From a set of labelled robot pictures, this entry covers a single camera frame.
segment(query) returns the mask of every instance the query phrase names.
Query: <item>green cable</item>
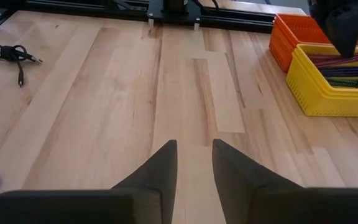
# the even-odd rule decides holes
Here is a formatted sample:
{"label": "green cable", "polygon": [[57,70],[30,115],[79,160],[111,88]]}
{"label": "green cable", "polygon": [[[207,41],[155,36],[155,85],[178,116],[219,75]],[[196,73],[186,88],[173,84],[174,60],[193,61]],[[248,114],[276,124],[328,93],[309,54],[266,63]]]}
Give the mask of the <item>green cable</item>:
{"label": "green cable", "polygon": [[344,78],[326,77],[326,79],[331,86],[358,88],[358,78],[344,79]]}

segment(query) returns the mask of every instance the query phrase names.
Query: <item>plastic basket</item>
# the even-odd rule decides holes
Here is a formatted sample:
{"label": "plastic basket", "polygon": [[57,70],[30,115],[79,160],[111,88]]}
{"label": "plastic basket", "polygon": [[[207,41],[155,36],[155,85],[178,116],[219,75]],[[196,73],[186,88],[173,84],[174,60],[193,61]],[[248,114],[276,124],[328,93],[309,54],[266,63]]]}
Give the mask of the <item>plastic basket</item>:
{"label": "plastic basket", "polygon": [[269,48],[283,72],[287,72],[290,68],[292,52],[298,44],[332,46],[324,32],[310,16],[277,14]]}
{"label": "plastic basket", "polygon": [[[287,84],[305,114],[309,116],[358,116],[358,88],[332,87],[306,53],[339,55],[332,46],[300,44],[294,50]],[[358,66],[358,62],[345,65]]]}

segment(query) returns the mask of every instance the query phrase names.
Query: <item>orange basket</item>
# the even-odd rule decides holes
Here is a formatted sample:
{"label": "orange basket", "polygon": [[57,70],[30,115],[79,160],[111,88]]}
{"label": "orange basket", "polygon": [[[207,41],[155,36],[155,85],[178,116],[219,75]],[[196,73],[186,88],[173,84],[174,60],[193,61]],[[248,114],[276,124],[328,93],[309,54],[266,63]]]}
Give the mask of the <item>orange basket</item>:
{"label": "orange basket", "polygon": [[312,17],[277,14],[269,48],[283,72],[290,68],[292,52],[298,44],[332,46]]}

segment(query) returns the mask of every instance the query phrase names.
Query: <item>yellow basket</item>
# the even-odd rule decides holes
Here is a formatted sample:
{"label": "yellow basket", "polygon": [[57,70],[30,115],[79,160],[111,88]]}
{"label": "yellow basket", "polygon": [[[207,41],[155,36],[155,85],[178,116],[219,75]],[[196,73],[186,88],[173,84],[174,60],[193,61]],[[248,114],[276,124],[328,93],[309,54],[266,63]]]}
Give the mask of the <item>yellow basket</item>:
{"label": "yellow basket", "polygon": [[[358,116],[358,88],[332,87],[307,57],[309,54],[339,55],[332,46],[298,44],[287,75],[299,105],[309,116]],[[358,62],[343,66],[358,66]]]}

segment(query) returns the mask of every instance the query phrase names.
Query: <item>wooden table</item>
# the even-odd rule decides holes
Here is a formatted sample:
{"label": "wooden table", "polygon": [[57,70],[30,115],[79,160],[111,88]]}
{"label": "wooden table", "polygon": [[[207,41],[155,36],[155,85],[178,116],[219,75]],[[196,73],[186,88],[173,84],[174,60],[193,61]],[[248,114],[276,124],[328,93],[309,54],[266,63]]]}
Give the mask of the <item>wooden table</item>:
{"label": "wooden table", "polygon": [[[300,13],[241,2],[224,7]],[[224,223],[211,143],[221,138],[304,186],[358,187],[358,118],[303,114],[268,34],[17,12],[0,44],[0,193],[108,189],[178,140],[174,223]]]}

